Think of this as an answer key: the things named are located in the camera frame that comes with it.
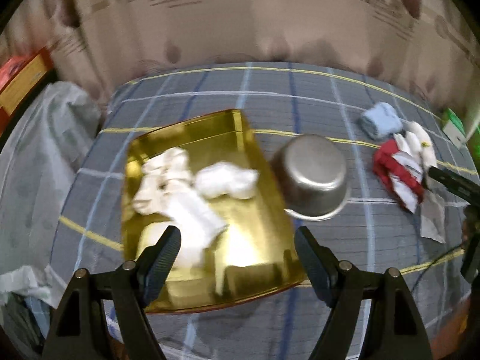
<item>upside-down metal cup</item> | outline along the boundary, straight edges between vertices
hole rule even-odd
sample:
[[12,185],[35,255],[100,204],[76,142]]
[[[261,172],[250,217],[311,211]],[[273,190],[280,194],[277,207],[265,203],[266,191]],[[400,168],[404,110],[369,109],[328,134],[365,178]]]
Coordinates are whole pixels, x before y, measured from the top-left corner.
[[334,143],[320,135],[299,135],[270,162],[286,202],[286,212],[306,221],[339,213],[350,197],[347,161]]

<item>metal bolt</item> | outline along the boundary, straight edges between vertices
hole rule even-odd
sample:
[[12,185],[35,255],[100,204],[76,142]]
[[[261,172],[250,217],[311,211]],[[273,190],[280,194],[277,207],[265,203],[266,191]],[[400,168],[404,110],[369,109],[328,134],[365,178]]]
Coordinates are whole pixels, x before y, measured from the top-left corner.
[[125,261],[121,267],[126,271],[131,271],[136,265],[136,262],[131,259],[129,261]]
[[389,268],[388,269],[388,274],[390,276],[393,276],[393,278],[397,278],[400,276],[400,271],[397,268]]
[[75,277],[77,279],[84,278],[86,274],[87,274],[87,269],[85,268],[80,268],[75,271]]
[[350,261],[342,260],[338,263],[338,266],[342,271],[349,271],[352,269],[352,263]]

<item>black cable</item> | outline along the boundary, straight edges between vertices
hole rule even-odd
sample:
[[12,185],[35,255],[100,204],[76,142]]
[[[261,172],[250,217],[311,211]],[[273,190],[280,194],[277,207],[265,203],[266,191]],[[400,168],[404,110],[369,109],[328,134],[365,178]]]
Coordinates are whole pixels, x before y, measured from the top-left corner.
[[467,241],[462,242],[449,250],[447,250],[445,253],[442,253],[440,256],[438,256],[436,259],[434,259],[424,270],[423,272],[418,276],[417,280],[415,281],[411,292],[413,293],[415,291],[415,288],[419,285],[421,279],[423,278],[423,275],[431,268],[433,267],[438,261],[440,261],[443,257],[447,256],[448,254],[452,253],[453,251],[456,251],[457,249],[460,249],[463,245],[467,244]]

